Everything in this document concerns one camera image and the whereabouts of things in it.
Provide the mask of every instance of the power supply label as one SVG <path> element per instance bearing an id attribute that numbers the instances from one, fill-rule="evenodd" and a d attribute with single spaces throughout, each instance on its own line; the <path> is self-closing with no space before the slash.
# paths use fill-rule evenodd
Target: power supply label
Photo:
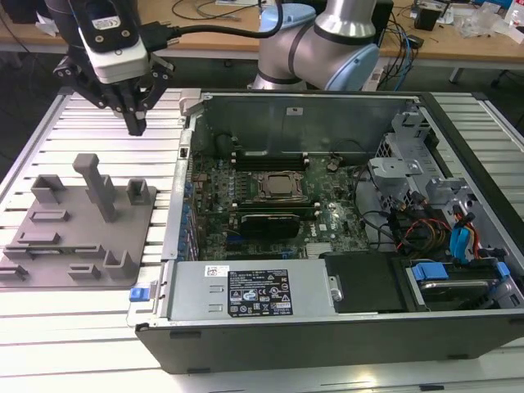
<path id="1" fill-rule="evenodd" d="M 228 314 L 234 318 L 293 315 L 287 270 L 229 271 Z"/>

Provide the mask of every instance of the cpu socket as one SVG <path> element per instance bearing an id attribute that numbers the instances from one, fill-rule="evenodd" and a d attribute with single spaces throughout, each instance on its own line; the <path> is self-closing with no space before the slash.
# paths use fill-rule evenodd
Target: cpu socket
<path id="1" fill-rule="evenodd" d="M 300 181 L 303 176 L 297 172 L 268 172 L 255 176 L 259 183 L 258 199 L 295 200 L 303 198 Z"/>

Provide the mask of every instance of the open computer chassis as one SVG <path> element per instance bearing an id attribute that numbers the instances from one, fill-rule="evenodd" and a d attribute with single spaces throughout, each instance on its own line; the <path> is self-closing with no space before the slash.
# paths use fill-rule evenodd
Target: open computer chassis
<path id="1" fill-rule="evenodd" d="M 432 95 L 180 104 L 136 327 L 165 371 L 470 359 L 524 336 L 524 223 Z"/>

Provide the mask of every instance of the wooden desk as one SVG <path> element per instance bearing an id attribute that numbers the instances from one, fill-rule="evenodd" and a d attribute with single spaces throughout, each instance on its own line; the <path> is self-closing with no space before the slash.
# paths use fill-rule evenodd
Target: wooden desk
<path id="1" fill-rule="evenodd" d="M 204 0 L 185 0 L 177 6 L 177 12 L 191 17 L 198 17 L 193 4 Z M 408 6 L 412 0 L 395 0 L 395 15 L 402 7 Z M 154 20 L 168 20 L 173 25 L 195 25 L 206 23 L 209 25 L 223 25 L 240 29 L 257 30 L 259 27 L 258 9 L 252 8 L 239 12 L 241 21 L 183 20 L 173 15 L 171 7 L 174 0 L 139 0 L 138 9 L 143 23 Z M 231 6 L 209 5 L 206 10 L 210 13 L 231 11 Z M 453 26 L 436 27 L 427 32 L 415 30 L 413 20 L 402 13 L 397 20 L 410 34 L 415 34 L 425 40 L 417 63 L 419 66 L 448 66 L 465 68 L 495 68 L 495 69 L 524 69 L 524 46 L 517 45 L 512 39 L 500 34 L 490 38 L 461 38 Z M 13 33 L 34 52 L 64 52 L 66 47 L 61 38 L 50 37 L 32 25 L 9 24 Z M 381 47 L 382 57 L 389 59 L 397 56 L 398 41 L 394 34 L 388 33 Z M 214 58 L 243 58 L 256 59 L 259 48 L 258 40 L 236 37 L 226 34 L 188 34 L 180 39 L 180 43 L 169 47 L 160 53 L 162 56 L 189 56 Z M 0 50 L 19 52 L 23 49 L 16 43 L 3 25 L 0 25 Z"/>
<path id="2" fill-rule="evenodd" d="M 184 0 L 177 5 L 176 11 L 179 14 L 200 17 L 194 10 L 194 4 L 201 4 L 205 0 Z M 240 11 L 238 16 L 240 21 L 230 20 L 184 20 L 175 16 L 171 12 L 174 0 L 138 0 L 138 11 L 143 23 L 152 21 L 169 21 L 172 25 L 222 25 L 239 29 L 258 30 L 259 11 L 257 7 Z M 233 6 L 216 6 L 211 4 L 206 7 L 206 11 L 211 14 L 219 14 L 234 10 Z M 8 25 L 16 37 L 27 46 L 32 52 L 65 52 L 66 43 L 60 37 L 54 38 L 44 34 L 33 25 L 14 25 L 10 21 Z M 0 23 L 0 50 L 23 52 L 7 31 L 5 26 Z M 180 42 L 162 51 L 162 56 L 194 56 L 194 57 L 218 57 L 218 58 L 253 58 L 257 57 L 259 50 L 258 40 L 244 38 L 228 34 L 200 33 L 184 35 Z"/>

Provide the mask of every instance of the floor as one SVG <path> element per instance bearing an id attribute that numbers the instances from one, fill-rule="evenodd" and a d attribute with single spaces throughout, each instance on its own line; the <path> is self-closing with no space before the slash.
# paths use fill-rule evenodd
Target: floor
<path id="1" fill-rule="evenodd" d="M 21 54 L 21 68 L 0 64 L 0 179 L 38 126 L 60 88 L 51 70 L 58 55 Z M 254 61 L 177 59 L 173 87 L 244 88 L 255 78 Z M 458 84 L 448 82 L 451 69 L 417 67 L 409 73 L 402 91 L 483 92 L 512 122 L 524 114 L 524 75 L 511 74 L 497 88 L 490 86 L 497 70 L 466 70 Z M 519 130 L 524 133 L 524 121 Z"/>

